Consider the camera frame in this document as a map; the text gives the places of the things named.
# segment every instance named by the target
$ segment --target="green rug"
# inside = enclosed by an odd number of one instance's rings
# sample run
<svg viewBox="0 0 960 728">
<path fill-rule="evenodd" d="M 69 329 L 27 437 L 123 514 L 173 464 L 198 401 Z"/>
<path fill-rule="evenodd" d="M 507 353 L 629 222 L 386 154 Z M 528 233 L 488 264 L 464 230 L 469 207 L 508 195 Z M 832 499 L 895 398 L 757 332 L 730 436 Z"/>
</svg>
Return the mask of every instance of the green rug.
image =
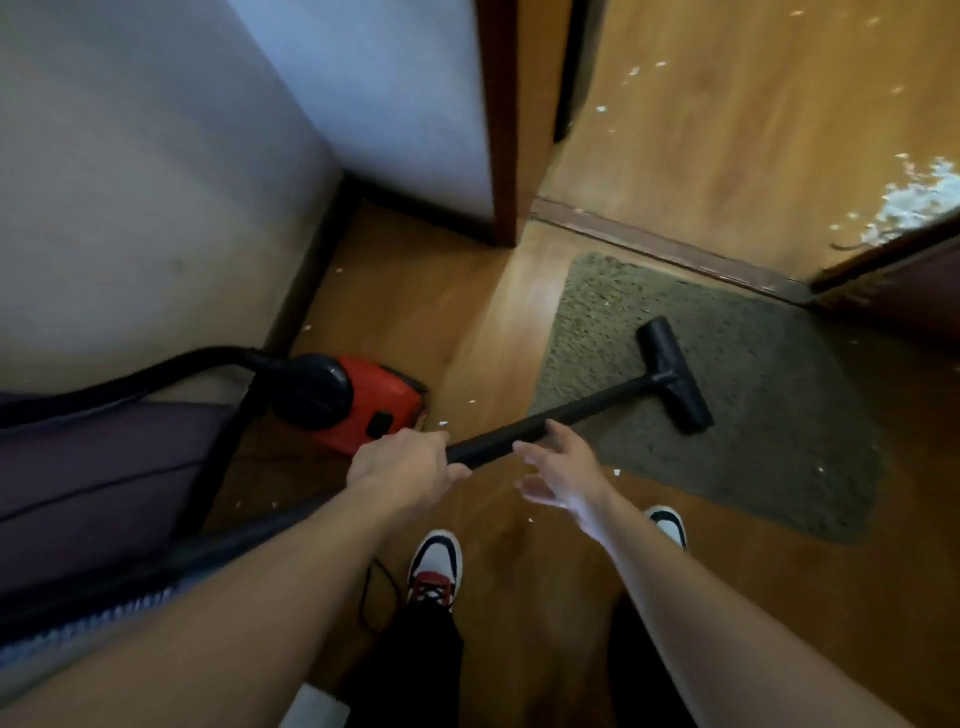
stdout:
<svg viewBox="0 0 960 728">
<path fill-rule="evenodd" d="M 877 431 L 816 317 L 600 254 L 566 281 L 531 413 L 641 375 L 638 326 L 666 316 L 716 425 L 681 435 L 656 398 L 577 425 L 606 465 L 831 541 L 858 540 Z"/>
</svg>

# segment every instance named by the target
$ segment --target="wooden floor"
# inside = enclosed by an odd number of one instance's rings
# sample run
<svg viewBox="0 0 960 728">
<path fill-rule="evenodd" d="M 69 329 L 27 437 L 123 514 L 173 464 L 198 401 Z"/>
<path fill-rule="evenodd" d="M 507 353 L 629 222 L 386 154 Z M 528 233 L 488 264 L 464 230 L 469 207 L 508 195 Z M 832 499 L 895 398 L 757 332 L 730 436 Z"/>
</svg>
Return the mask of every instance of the wooden floor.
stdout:
<svg viewBox="0 0 960 728">
<path fill-rule="evenodd" d="M 493 250 L 364 206 L 296 351 L 358 353 L 396 367 L 431 387 L 428 428 L 447 422 L 454 440 L 479 434 L 525 415 L 570 262 L 594 250 L 644 262 L 539 223 L 515 252 Z M 874 362 L 864 352 L 844 365 L 890 457 L 861 545 L 831 546 L 608 474 L 639 506 L 679 509 L 696 558 L 919 725 L 960 724 L 960 375 L 953 362 L 909 348 L 898 360 Z M 252 429 L 241 457 L 215 525 L 340 487 L 346 469 L 271 419 Z M 402 578 L 427 529 L 450 528 L 463 544 L 454 609 L 466 641 L 463 725 L 612 725 L 606 640 L 622 587 L 605 553 L 565 513 L 517 495 L 523 470 L 513 457 L 479 470 L 395 534 L 381 557 Z M 332 692 L 374 644 L 358 625 L 358 596 L 312 673 Z M 385 623 L 392 609 L 386 581 L 375 576 L 371 621 Z"/>
<path fill-rule="evenodd" d="M 908 164 L 960 159 L 958 20 L 952 0 L 610 0 L 540 194 L 808 279 Z"/>
</svg>

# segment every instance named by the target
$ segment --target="red and white sneaker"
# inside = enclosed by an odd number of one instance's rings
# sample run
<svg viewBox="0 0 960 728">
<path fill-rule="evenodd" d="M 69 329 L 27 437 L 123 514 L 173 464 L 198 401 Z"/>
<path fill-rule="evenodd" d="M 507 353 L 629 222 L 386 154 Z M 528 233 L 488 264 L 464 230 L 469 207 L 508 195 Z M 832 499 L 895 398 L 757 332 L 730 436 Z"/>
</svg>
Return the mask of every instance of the red and white sneaker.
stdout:
<svg viewBox="0 0 960 728">
<path fill-rule="evenodd" d="M 449 531 L 430 531 L 410 565 L 407 601 L 433 601 L 453 609 L 463 574 L 464 554 L 457 537 Z"/>
<path fill-rule="evenodd" d="M 686 551 L 686 529 L 684 519 L 679 513 L 668 505 L 655 505 L 653 508 L 648 508 L 645 513 L 647 518 L 653 521 L 671 541 Z"/>
</svg>

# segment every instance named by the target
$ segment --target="leg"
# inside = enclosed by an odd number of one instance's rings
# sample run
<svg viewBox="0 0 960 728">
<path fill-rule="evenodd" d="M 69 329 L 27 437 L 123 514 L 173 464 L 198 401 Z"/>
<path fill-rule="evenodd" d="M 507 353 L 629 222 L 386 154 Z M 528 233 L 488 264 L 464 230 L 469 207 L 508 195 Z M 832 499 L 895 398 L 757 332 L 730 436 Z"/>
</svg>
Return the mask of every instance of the leg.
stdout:
<svg viewBox="0 0 960 728">
<path fill-rule="evenodd" d="M 348 728 L 398 720 L 419 728 L 457 724 L 464 642 L 450 610 L 462 575 L 456 537 L 431 531 L 410 568 L 408 604 L 381 635 L 365 668 Z"/>
<path fill-rule="evenodd" d="M 658 506 L 647 515 L 686 548 L 679 514 Z M 623 595 L 613 609 L 607 672 L 617 725 L 696 726 L 629 595 Z"/>
</svg>

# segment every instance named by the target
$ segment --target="person's left hand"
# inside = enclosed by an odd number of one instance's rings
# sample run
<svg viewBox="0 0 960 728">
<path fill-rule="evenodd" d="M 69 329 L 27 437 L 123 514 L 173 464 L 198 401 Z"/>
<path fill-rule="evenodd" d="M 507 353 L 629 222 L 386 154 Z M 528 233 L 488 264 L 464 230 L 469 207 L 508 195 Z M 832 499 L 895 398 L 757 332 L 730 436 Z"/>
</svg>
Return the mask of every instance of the person's left hand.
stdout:
<svg viewBox="0 0 960 728">
<path fill-rule="evenodd" d="M 449 432 L 402 429 L 357 451 L 347 473 L 348 488 L 371 488 L 398 498 L 403 510 L 433 505 L 458 480 L 466 465 L 446 463 Z"/>
</svg>

